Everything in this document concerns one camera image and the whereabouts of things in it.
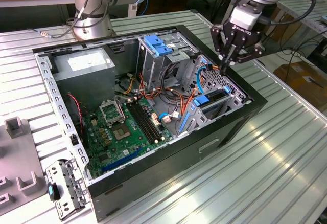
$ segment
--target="slotted metal surface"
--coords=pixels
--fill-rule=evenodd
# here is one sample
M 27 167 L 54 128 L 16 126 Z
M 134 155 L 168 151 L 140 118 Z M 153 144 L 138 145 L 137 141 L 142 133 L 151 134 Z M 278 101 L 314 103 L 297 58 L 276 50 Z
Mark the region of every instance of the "slotted metal surface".
M 117 19 L 117 33 L 186 25 L 213 49 L 210 24 L 190 11 Z M 47 28 L 52 34 L 66 27 Z M 68 34 L 60 42 L 74 41 Z M 58 44 L 29 31 L 0 34 L 0 123 L 28 119 L 43 169 L 70 158 L 31 48 Z M 102 223 L 313 223 L 327 206 L 326 118 L 256 62 L 235 70 L 267 105 L 219 151 Z M 60 223 L 47 195 L 1 223 Z M 66 223 L 96 223 L 91 206 Z
M 310 7 L 310 4 L 311 0 L 280 0 L 277 3 L 280 9 L 294 18 L 303 15 Z M 327 15 L 327 3 L 317 2 L 313 11 L 302 19 L 301 22 L 317 33 L 326 32 L 327 24 L 321 21 L 321 17 L 325 15 Z

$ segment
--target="motherboard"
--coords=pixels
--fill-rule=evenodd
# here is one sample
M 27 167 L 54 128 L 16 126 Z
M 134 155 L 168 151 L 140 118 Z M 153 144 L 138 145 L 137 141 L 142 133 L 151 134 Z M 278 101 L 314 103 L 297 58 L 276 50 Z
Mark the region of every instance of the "motherboard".
M 157 119 L 145 98 L 129 103 L 104 102 L 83 117 L 92 177 L 114 169 L 172 140 L 171 133 Z

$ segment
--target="cardboard box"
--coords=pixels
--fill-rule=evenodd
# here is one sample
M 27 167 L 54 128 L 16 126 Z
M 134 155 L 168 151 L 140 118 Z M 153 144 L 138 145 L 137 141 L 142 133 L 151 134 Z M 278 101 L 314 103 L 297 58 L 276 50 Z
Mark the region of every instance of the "cardboard box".
M 288 64 L 283 64 L 274 74 L 284 81 L 287 68 Z M 327 109 L 327 79 L 306 62 L 291 64 L 286 84 L 319 111 L 324 112 Z

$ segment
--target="chip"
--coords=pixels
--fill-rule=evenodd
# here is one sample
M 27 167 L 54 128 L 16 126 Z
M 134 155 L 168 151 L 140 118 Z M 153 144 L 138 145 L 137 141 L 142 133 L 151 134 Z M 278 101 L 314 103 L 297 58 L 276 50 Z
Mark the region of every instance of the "chip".
M 101 162 L 107 160 L 108 158 L 109 158 L 109 157 L 108 157 L 107 154 L 102 154 L 102 155 L 99 156 L 99 160 L 100 160 Z
M 120 141 L 123 138 L 129 137 L 131 132 L 129 131 L 126 124 L 120 124 L 112 128 L 112 132 L 116 140 Z

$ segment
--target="yellow wire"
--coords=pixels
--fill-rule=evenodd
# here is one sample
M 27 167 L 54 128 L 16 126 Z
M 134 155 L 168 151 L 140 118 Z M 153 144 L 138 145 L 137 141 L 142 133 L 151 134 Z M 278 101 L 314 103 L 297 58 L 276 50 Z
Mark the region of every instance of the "yellow wire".
M 133 87 L 133 81 L 134 81 L 134 78 L 131 79 L 131 82 L 129 84 L 129 87 L 128 87 L 127 91 L 123 93 L 124 95 L 128 94 L 129 92 L 131 92 L 132 87 Z

